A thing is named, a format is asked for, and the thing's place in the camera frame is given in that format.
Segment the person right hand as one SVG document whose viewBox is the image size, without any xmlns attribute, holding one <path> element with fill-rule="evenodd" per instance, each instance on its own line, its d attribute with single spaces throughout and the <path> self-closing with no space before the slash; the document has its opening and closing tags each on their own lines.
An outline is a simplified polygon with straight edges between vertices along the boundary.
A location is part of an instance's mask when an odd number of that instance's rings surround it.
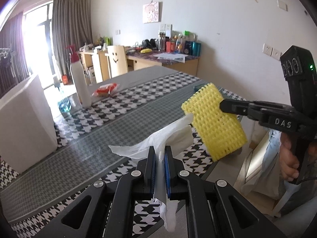
<svg viewBox="0 0 317 238">
<path fill-rule="evenodd" d="M 299 161 L 291 151 L 292 143 L 290 137 L 286 133 L 281 133 L 280 141 L 279 165 L 281 174 L 286 181 L 292 182 L 299 176 Z"/>
</svg>

